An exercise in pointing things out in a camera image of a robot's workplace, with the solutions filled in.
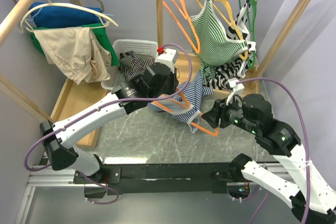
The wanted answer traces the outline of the blue white striped tank top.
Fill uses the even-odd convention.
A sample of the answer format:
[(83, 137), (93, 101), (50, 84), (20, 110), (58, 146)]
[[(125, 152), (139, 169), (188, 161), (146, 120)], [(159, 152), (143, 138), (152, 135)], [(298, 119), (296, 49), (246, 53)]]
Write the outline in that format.
[(212, 96), (213, 90), (203, 85), (203, 74), (199, 70), (194, 76), (193, 80), (188, 83), (182, 91), (190, 103), (193, 103), (200, 111), (202, 98)]

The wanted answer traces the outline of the dark striped tank top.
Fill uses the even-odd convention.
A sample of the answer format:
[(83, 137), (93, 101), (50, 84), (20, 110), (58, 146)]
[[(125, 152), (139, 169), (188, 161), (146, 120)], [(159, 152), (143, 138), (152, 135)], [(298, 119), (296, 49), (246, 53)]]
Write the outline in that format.
[(147, 67), (154, 64), (154, 58), (149, 55), (127, 51), (120, 53), (119, 69), (126, 80), (131, 80), (137, 75), (143, 74)]

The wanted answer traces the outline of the green white striped tank top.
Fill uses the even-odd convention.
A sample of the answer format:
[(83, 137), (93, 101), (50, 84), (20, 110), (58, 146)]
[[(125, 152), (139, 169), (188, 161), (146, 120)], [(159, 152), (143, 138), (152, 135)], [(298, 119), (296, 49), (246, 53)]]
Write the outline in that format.
[(190, 19), (199, 38), (201, 50), (197, 56), (204, 78), (215, 78), (216, 67), (232, 62), (248, 49), (247, 41), (227, 37), (222, 22), (214, 12), (213, 0), (204, 0), (202, 10)]

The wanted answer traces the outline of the yellow hanger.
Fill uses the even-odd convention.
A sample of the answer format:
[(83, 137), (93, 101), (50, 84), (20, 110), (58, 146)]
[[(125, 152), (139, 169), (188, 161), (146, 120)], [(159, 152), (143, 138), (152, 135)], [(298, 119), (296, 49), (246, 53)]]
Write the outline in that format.
[[(198, 6), (201, 8), (203, 8), (204, 5), (204, 0), (195, 0), (198, 4)], [(234, 26), (235, 30), (237, 32), (239, 32), (236, 23), (235, 23), (235, 19), (233, 17), (233, 12), (232, 12), (232, 8), (230, 6), (230, 3), (228, 2), (228, 0), (213, 0), (213, 8), (214, 8), (214, 12), (216, 14), (216, 16), (219, 18), (219, 20), (222, 22), (226, 32), (227, 32), (227, 28), (229, 26)], [(242, 40), (243, 37), (240, 33), (238, 33), (238, 37), (239, 40)], [(196, 31), (194, 29), (193, 24), (191, 25), (191, 40), (194, 44), (199, 44), (200, 45), (200, 41), (199, 38), (196, 34)], [(247, 56), (248, 56), (248, 49), (239, 55), (239, 57), (242, 60), (246, 60)]]

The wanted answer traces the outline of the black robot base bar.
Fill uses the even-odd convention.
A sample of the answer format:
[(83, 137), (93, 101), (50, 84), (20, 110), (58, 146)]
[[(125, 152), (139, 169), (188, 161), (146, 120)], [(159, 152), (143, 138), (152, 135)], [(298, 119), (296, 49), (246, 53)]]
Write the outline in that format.
[(184, 193), (210, 191), (241, 193), (247, 197), (251, 182), (229, 163), (105, 164), (94, 181), (115, 193)]

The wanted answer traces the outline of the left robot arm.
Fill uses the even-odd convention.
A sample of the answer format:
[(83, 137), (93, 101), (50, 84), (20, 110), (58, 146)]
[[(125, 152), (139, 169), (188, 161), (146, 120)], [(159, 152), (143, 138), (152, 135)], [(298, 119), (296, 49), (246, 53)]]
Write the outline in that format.
[(53, 133), (43, 141), (52, 169), (72, 168), (93, 183), (101, 182), (105, 176), (101, 160), (79, 149), (77, 143), (106, 123), (146, 107), (153, 98), (175, 93), (177, 85), (176, 69), (156, 62), (76, 115), (55, 124), (42, 123), (43, 135)]

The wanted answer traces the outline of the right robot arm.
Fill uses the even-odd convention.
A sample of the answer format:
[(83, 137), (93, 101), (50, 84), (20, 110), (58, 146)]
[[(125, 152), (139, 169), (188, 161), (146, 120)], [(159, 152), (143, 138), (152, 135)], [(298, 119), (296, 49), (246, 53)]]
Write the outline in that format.
[(235, 95), (231, 102), (218, 99), (202, 119), (214, 129), (234, 125), (254, 135), (257, 144), (283, 166), (292, 181), (266, 170), (245, 154), (231, 161), (232, 179), (246, 179), (268, 190), (302, 223), (335, 223), (335, 190), (312, 161), (306, 160), (299, 136), (289, 124), (274, 118), (271, 104), (262, 95)]

